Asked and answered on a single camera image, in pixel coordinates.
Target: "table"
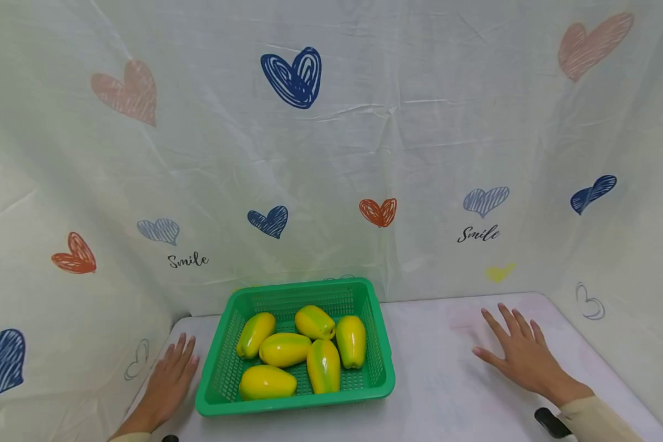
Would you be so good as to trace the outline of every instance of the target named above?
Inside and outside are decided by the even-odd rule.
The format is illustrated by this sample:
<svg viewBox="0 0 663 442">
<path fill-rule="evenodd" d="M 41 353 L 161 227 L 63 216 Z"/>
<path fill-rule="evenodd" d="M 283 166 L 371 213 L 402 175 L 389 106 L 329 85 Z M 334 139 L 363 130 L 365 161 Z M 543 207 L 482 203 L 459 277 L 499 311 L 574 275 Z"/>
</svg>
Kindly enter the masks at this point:
<svg viewBox="0 0 663 442">
<path fill-rule="evenodd" d="M 182 406 L 151 440 L 160 442 L 173 434 L 179 442 L 555 441 L 533 418 L 541 406 L 556 415 L 555 407 L 471 353 L 479 345 L 503 354 L 480 313 L 484 307 L 500 318 L 499 302 L 535 319 L 561 366 L 591 386 L 645 441 L 663 442 L 661 424 L 557 308 L 532 292 L 382 304 L 397 377 L 386 399 L 216 418 L 196 412 L 195 394 L 219 316 L 184 318 L 158 358 L 186 332 L 196 336 L 200 367 Z"/>
</svg>

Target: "basket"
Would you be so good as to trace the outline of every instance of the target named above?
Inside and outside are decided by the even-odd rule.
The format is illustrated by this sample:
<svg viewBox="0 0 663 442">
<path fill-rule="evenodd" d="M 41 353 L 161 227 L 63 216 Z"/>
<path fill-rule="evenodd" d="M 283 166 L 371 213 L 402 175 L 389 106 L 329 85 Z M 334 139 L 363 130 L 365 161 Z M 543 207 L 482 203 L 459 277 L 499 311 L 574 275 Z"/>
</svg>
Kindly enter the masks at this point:
<svg viewBox="0 0 663 442">
<path fill-rule="evenodd" d="M 335 321 L 345 315 L 360 317 L 366 329 L 363 368 L 346 370 L 342 367 L 340 391 L 314 395 L 306 363 L 299 363 L 285 369 L 297 378 L 295 396 L 242 401 L 238 384 L 243 372 L 261 364 L 258 358 L 243 360 L 236 354 L 235 347 L 246 321 L 256 313 L 270 312 L 276 318 L 276 333 L 297 332 L 295 313 L 310 304 L 322 308 Z M 368 279 L 337 279 L 241 289 L 228 300 L 216 328 L 196 392 L 196 410 L 202 416 L 209 417 L 348 404 L 386 397 L 395 387 L 395 370 L 390 353 L 380 305 Z"/>
</svg>

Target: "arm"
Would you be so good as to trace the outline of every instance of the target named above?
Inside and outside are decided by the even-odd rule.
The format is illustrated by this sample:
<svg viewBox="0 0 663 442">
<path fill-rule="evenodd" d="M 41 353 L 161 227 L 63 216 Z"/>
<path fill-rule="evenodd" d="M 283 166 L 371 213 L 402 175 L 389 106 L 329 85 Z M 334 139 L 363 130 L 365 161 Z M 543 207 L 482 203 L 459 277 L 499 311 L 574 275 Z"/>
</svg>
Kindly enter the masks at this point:
<svg viewBox="0 0 663 442">
<path fill-rule="evenodd" d="M 175 347 L 170 344 L 155 366 L 147 390 L 140 404 L 109 439 L 110 442 L 147 442 L 150 433 L 164 424 L 184 400 L 198 366 L 198 357 L 192 358 L 196 339 L 192 336 L 187 347 L 187 335 L 179 335 Z"/>
<path fill-rule="evenodd" d="M 479 347 L 472 349 L 472 353 L 517 385 L 555 404 L 562 411 L 558 418 L 580 442 L 642 441 L 627 423 L 595 396 L 591 388 L 560 367 L 537 322 L 530 321 L 528 325 L 518 310 L 511 313 L 503 304 L 498 304 L 498 308 L 508 332 L 489 311 L 481 309 L 481 314 L 498 338 L 505 359 Z"/>
</svg>

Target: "yellow heart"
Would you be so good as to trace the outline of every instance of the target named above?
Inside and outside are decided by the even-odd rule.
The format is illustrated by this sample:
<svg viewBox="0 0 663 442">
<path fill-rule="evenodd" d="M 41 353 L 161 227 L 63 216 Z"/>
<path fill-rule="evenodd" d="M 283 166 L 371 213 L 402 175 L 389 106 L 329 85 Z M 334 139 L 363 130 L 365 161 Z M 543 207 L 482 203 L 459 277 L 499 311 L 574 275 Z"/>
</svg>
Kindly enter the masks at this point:
<svg viewBox="0 0 663 442">
<path fill-rule="evenodd" d="M 498 284 L 500 281 L 508 278 L 508 275 L 516 268 L 516 262 L 510 263 L 507 267 L 489 267 L 486 269 L 486 277 Z"/>
</svg>

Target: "pink heart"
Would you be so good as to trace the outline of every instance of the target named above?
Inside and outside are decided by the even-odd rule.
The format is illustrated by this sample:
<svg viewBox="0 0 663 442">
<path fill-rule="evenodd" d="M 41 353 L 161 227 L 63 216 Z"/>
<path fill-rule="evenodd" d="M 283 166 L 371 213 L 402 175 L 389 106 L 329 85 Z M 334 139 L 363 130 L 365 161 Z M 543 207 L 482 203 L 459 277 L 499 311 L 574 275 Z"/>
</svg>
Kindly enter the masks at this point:
<svg viewBox="0 0 663 442">
<path fill-rule="evenodd" d="M 93 74 L 91 89 L 114 111 L 155 126 L 157 89 L 150 68 L 140 60 L 125 65 L 125 84 L 110 75 Z"/>
<path fill-rule="evenodd" d="M 633 24 L 633 14 L 621 13 L 601 22 L 589 35 L 582 23 L 570 25 L 560 43 L 560 68 L 570 80 L 576 82 L 619 46 Z"/>
</svg>

